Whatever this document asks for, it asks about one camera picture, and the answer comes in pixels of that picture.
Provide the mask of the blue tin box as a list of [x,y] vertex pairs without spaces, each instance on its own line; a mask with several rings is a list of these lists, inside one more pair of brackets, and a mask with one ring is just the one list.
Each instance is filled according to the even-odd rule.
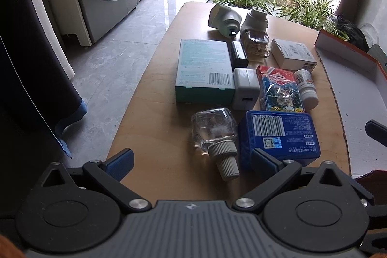
[[238,124],[239,161],[253,168],[253,151],[262,149],[277,160],[291,159],[303,166],[321,154],[313,120],[308,113],[250,110]]

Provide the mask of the clear glass refill bottle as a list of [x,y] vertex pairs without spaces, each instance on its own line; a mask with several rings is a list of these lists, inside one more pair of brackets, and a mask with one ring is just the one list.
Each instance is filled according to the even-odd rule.
[[191,124],[195,145],[209,155],[221,178],[224,181],[238,178],[238,132],[231,111],[225,107],[199,111],[192,115]]

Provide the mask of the red blue playing cards box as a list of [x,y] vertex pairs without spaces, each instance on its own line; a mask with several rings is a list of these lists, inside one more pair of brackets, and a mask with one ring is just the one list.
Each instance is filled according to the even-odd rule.
[[300,92],[291,71],[260,65],[256,69],[260,85],[260,109],[304,113]]

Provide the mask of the white medicine bottle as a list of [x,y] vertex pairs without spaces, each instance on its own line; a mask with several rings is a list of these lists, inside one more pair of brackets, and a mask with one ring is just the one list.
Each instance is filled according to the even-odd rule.
[[305,110],[310,111],[316,108],[319,99],[312,74],[306,69],[300,69],[294,73],[294,76]]

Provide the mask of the white USB charger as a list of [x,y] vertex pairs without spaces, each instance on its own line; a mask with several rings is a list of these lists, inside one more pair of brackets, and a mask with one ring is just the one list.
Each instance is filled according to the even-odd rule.
[[237,111],[252,110],[260,95],[260,85],[254,69],[235,68],[233,70],[235,92],[232,108]]

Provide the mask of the white product box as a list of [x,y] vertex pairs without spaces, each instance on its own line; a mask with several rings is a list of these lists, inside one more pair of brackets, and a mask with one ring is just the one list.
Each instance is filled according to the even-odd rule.
[[304,43],[272,39],[270,50],[278,66],[284,70],[312,72],[318,64]]

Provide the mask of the black power adapter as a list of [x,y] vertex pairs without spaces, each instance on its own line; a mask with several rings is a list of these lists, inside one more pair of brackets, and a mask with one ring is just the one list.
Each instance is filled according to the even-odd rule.
[[249,60],[247,58],[245,50],[243,49],[242,44],[239,41],[231,42],[230,60],[232,69],[247,68],[249,65]]

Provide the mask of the teal bandage box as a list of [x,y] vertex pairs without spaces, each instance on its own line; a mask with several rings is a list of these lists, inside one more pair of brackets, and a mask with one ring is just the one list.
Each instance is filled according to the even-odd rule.
[[234,93],[227,43],[182,39],[175,82],[176,102],[230,105]]

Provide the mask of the white plug-in with bottle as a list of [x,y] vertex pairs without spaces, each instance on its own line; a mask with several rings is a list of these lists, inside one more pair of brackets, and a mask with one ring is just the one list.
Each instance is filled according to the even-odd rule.
[[261,58],[270,55],[267,14],[252,8],[241,25],[240,38],[247,52]]

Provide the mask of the white plug-in heater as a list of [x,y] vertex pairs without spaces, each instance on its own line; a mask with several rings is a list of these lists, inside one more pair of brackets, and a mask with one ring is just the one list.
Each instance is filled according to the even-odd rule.
[[224,37],[234,41],[240,32],[241,23],[242,17],[228,6],[216,4],[211,8],[208,26],[217,29]]

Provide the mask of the orange-edged cardboard tray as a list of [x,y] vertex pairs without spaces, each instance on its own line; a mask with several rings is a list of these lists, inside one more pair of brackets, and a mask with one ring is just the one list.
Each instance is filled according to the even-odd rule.
[[324,30],[318,33],[315,49],[338,105],[352,177],[373,170],[385,171],[386,146],[365,131],[370,120],[386,126],[384,67],[356,46]]

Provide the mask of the white round fan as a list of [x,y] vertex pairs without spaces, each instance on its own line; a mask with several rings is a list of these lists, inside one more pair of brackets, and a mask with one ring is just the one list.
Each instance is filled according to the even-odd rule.
[[363,23],[359,26],[359,29],[364,34],[369,48],[371,48],[372,45],[379,44],[379,34],[372,24]]

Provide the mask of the black bag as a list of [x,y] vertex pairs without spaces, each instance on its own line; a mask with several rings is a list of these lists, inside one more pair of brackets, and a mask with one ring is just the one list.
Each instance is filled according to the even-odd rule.
[[366,41],[365,35],[354,23],[347,20],[343,14],[336,17],[336,30],[345,41],[353,44],[363,52],[368,53],[369,45]]

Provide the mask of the spider plant right pot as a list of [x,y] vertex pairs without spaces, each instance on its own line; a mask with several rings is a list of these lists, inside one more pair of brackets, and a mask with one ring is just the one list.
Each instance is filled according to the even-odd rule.
[[278,0],[277,16],[313,29],[327,31],[349,41],[350,36],[337,27],[335,10],[339,0]]

